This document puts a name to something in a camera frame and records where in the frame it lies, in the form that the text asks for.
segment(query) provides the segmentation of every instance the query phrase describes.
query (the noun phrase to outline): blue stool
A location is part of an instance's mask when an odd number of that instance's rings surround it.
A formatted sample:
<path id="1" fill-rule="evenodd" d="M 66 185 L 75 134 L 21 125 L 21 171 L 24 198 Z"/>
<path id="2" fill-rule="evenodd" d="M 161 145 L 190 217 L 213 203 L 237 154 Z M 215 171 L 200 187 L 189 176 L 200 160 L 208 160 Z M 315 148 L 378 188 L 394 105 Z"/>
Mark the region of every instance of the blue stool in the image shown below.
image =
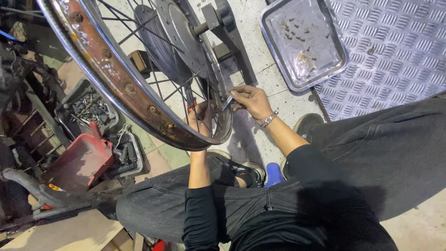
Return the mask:
<path id="1" fill-rule="evenodd" d="M 266 165 L 266 175 L 268 177 L 268 182 L 264 186 L 266 188 L 285 181 L 282 172 L 280 171 L 280 166 L 277 163 L 269 163 Z"/>

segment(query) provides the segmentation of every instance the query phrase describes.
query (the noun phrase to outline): black sleeve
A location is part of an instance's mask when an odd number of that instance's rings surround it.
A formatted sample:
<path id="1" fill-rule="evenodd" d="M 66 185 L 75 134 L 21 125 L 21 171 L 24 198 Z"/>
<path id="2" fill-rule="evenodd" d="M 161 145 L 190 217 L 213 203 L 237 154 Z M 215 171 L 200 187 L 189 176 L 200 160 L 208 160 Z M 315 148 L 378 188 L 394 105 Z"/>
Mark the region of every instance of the black sleeve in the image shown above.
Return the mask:
<path id="1" fill-rule="evenodd" d="M 217 211 L 212 186 L 186 190 L 182 240 L 187 251 L 217 251 Z"/>
<path id="2" fill-rule="evenodd" d="M 316 217 L 327 222 L 344 250 L 398 250 L 387 231 L 337 163 L 319 149 L 303 145 L 288 156 L 289 172 L 298 177 L 304 196 L 316 202 Z"/>

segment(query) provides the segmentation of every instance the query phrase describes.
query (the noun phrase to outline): person's left hand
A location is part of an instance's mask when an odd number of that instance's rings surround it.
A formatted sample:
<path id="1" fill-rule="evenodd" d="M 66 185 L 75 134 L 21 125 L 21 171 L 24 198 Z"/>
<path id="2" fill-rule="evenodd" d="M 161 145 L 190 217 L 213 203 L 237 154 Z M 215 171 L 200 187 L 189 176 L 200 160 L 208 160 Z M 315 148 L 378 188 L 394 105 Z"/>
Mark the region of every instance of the person's left hand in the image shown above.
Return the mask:
<path id="1" fill-rule="evenodd" d="M 189 120 L 189 125 L 196 131 L 206 137 L 209 137 L 211 135 L 209 130 L 212 130 L 212 115 L 210 109 L 208 109 L 207 101 L 201 102 L 200 104 L 196 105 L 195 111 L 192 110 L 189 115 L 187 115 L 187 119 Z"/>

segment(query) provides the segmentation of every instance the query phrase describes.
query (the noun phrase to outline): red dustpan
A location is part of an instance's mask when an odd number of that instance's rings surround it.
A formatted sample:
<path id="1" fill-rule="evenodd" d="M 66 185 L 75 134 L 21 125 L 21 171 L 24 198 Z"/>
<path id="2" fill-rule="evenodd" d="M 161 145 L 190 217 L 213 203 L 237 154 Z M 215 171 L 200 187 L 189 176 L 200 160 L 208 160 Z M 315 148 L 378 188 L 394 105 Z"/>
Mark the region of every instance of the red dustpan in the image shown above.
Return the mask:
<path id="1" fill-rule="evenodd" d="M 43 174 L 42 179 L 68 192 L 85 192 L 113 164 L 112 143 L 102 138 L 96 122 L 93 135 L 79 135 Z"/>

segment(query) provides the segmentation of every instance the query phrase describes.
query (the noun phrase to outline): silver bracelet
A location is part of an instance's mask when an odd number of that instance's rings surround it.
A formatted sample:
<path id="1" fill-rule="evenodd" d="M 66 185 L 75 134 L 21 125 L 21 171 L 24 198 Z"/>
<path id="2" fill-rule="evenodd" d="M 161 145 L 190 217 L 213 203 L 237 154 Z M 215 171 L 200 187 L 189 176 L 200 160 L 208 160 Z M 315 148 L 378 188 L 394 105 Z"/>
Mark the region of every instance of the silver bracelet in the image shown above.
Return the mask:
<path id="1" fill-rule="evenodd" d="M 263 122 L 260 127 L 261 128 L 265 128 L 269 123 L 271 123 L 271 121 L 273 120 L 273 118 L 277 117 L 277 115 L 279 114 L 278 111 L 274 111 L 267 119 L 265 119 L 265 122 Z"/>

